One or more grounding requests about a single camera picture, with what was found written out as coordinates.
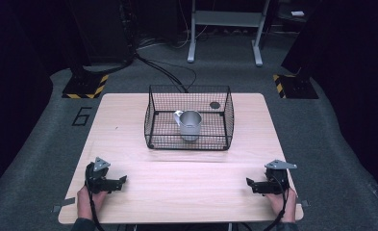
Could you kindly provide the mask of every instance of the wooden table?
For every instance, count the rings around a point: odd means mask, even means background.
[[[261,94],[232,97],[235,130],[230,149],[182,151],[146,146],[148,94],[105,94],[66,198],[76,197],[87,165],[100,157],[111,163],[108,179],[128,175],[122,191],[107,196],[99,214],[102,223],[274,220],[268,200],[252,193],[245,178],[265,181],[265,164],[285,161],[281,145]],[[290,185],[294,188],[291,176]],[[296,219],[302,217],[298,204]],[[60,223],[73,223],[76,218],[76,204],[62,207]]]

